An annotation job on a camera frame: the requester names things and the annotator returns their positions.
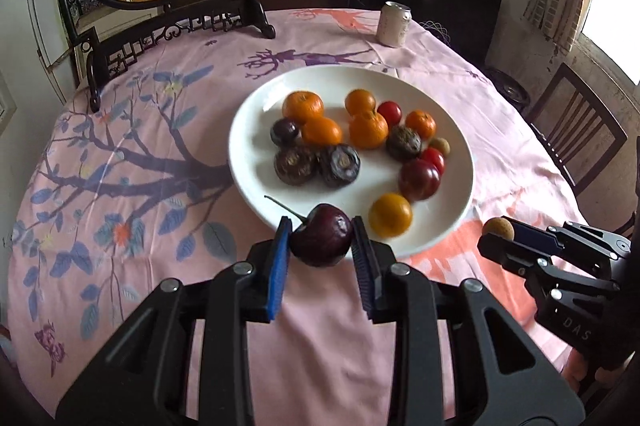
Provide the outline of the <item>dark red cherry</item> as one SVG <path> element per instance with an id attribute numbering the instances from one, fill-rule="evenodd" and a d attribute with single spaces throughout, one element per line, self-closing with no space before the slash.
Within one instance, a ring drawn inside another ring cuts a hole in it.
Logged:
<path id="1" fill-rule="evenodd" d="M 352 245 L 352 221 L 341 209 L 319 203 L 304 216 L 270 195 L 266 195 L 266 199 L 300 220 L 300 225 L 288 238 L 288 248 L 304 264 L 328 268 L 335 266 L 348 253 Z"/>

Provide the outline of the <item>yellow orange citrus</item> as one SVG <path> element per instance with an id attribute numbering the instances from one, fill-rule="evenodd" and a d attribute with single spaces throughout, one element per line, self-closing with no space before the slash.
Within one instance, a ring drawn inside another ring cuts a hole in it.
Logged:
<path id="1" fill-rule="evenodd" d="M 369 226 L 383 239 L 403 235 L 411 226 L 413 211 L 407 199 L 398 193 L 384 193 L 369 209 Z"/>

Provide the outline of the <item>dark red plum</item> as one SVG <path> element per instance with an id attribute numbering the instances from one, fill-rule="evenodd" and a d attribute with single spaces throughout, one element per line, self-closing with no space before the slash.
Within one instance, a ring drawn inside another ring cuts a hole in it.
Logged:
<path id="1" fill-rule="evenodd" d="M 401 166 L 398 189 L 409 202 L 431 198 L 440 185 L 440 173 L 435 165 L 414 159 Z"/>

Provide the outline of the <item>dark water chestnut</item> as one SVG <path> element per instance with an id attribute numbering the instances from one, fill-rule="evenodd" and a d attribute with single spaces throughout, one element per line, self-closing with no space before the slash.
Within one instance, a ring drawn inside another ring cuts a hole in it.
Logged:
<path id="1" fill-rule="evenodd" d="M 341 143 L 321 150 L 318 166 L 323 183 L 330 188 L 341 188 L 357 179 L 361 161 L 355 148 Z"/>
<path id="2" fill-rule="evenodd" d="M 274 157 L 273 168 L 283 183 L 290 186 L 303 185 L 318 172 L 317 153 L 306 146 L 281 149 Z"/>

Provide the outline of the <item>large mandarin with stalk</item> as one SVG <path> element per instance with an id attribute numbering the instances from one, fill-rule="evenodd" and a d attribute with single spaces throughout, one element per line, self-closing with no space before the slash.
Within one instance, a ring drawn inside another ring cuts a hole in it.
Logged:
<path id="1" fill-rule="evenodd" d="M 388 136 L 388 124 L 375 111 L 356 114 L 349 122 L 349 140 L 357 149 L 374 150 L 380 148 Z"/>

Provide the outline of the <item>large mandarin with green stem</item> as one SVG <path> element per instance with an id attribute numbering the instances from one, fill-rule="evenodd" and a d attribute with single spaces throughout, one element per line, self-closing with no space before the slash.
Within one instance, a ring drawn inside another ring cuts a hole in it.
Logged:
<path id="1" fill-rule="evenodd" d="M 423 110 L 411 111 L 405 118 L 405 125 L 415 131 L 423 141 L 431 140 L 437 131 L 434 117 Z"/>

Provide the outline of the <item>small orange mandarin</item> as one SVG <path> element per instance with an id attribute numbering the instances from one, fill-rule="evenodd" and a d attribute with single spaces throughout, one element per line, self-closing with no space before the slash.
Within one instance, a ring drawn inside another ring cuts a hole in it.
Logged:
<path id="1" fill-rule="evenodd" d="M 295 90 L 286 96 L 282 104 L 282 115 L 298 125 L 322 116 L 323 112 L 322 99 L 309 90 Z"/>

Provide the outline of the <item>small red tomato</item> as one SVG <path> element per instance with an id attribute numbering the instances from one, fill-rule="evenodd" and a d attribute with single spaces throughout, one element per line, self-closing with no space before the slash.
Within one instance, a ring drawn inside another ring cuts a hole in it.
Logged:
<path id="1" fill-rule="evenodd" d="M 386 121 L 387 126 L 393 128 L 401 123 L 402 120 L 402 110 L 400 105 L 398 105 L 395 101 L 384 101 L 382 104 L 378 105 L 376 109 L 379 115 L 383 116 L 383 119 Z"/>

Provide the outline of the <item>yellow orange kumquat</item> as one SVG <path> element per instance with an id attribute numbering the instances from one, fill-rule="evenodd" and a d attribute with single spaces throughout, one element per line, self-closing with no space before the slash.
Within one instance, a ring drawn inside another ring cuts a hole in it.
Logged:
<path id="1" fill-rule="evenodd" d="M 345 109 L 350 116 L 371 112 L 376 108 L 376 99 L 369 90 L 352 90 L 345 98 Z"/>

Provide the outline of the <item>large white plate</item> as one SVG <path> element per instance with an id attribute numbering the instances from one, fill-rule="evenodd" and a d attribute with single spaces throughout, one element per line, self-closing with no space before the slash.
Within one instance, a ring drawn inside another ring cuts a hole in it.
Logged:
<path id="1" fill-rule="evenodd" d="M 435 194 L 416 205 L 411 227 L 390 243 L 397 256 L 427 250 L 456 229 L 471 206 L 473 160 L 460 128 L 433 97 L 401 79 L 373 70 L 317 66 L 283 73 L 249 94 L 236 111 L 229 133 L 229 165 L 235 185 L 254 214 L 270 228 L 281 217 L 308 214 L 317 204 L 332 204 L 349 216 L 367 215 L 373 201 L 396 188 L 399 162 L 384 149 L 361 151 L 357 159 L 342 155 L 340 172 L 351 172 L 348 185 L 332 188 L 319 177 L 294 187 L 274 169 L 277 147 L 269 131 L 282 115 L 286 95 L 309 90 L 320 96 L 326 114 L 341 127 L 348 122 L 344 99 L 362 87 L 378 100 L 396 101 L 403 109 L 423 109 L 434 116 L 439 136 L 452 147 L 444 179 Z"/>

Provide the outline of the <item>dark wooden chair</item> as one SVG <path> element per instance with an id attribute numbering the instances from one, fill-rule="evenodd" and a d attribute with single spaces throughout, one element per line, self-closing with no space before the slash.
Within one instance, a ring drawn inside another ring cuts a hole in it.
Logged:
<path id="1" fill-rule="evenodd" d="M 540 126 L 541 116 L 559 100 L 562 83 L 573 88 L 572 94 L 562 103 L 562 110 L 554 119 L 550 131 L 544 131 Z M 628 139 L 623 126 L 600 96 L 568 64 L 559 65 L 548 86 L 527 112 L 525 121 L 575 195 L 583 193 L 591 185 Z M 591 157 L 585 174 L 575 179 L 568 163 L 586 152 L 589 146 L 596 146 L 596 138 L 604 134 L 611 138 L 611 142 L 599 155 Z"/>

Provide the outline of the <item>large dark mangosteen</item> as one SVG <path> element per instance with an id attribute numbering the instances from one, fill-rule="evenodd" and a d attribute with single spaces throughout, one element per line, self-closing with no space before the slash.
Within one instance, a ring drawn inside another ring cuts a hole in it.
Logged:
<path id="1" fill-rule="evenodd" d="M 413 129 L 405 125 L 397 125 L 390 130 L 385 149 L 394 160 L 406 163 L 420 157 L 422 139 Z"/>

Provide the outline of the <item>dark purple round fruit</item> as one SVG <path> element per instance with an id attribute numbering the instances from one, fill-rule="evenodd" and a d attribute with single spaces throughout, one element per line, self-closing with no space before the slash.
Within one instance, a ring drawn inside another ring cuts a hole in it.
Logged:
<path id="1" fill-rule="evenodd" d="M 288 117 L 277 120 L 270 128 L 270 139 L 280 148 L 294 146 L 298 135 L 299 126 Z"/>

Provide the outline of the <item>small tan longan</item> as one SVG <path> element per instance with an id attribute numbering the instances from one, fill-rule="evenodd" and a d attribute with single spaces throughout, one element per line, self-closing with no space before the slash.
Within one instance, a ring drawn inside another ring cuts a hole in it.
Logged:
<path id="1" fill-rule="evenodd" d="M 448 140 L 442 137 L 434 137 L 430 141 L 430 147 L 442 153 L 443 157 L 449 157 L 449 154 L 451 152 L 451 147 Z"/>

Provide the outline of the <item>pink printed tablecloth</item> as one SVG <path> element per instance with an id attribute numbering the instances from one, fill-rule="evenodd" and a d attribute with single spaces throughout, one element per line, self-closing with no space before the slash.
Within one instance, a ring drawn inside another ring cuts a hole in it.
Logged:
<path id="1" fill-rule="evenodd" d="M 483 221 L 537 227 L 580 220 L 573 192 L 521 116 L 469 61 L 419 26 L 376 42 L 375 12 L 273 12 L 273 40 L 244 29 L 163 42 L 56 120 L 13 227 L 9 329 L 18 372 L 53 412 L 90 359 L 160 281 L 194 283 L 243 258 L 271 232 L 228 166 L 242 101 L 275 76 L 335 64 L 389 74 L 435 99 L 474 159 L 472 207 L 455 231 L 405 260 L 433 280 L 485 283 L 557 367 L 570 350 L 534 320 L 521 279 L 478 253 Z"/>

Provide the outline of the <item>white drink can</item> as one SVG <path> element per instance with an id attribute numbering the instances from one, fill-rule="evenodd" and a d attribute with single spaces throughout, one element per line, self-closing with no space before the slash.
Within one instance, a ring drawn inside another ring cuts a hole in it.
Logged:
<path id="1" fill-rule="evenodd" d="M 404 46 L 411 20 L 409 7 L 396 2 L 386 2 L 381 8 L 376 29 L 378 42 L 393 48 Z"/>

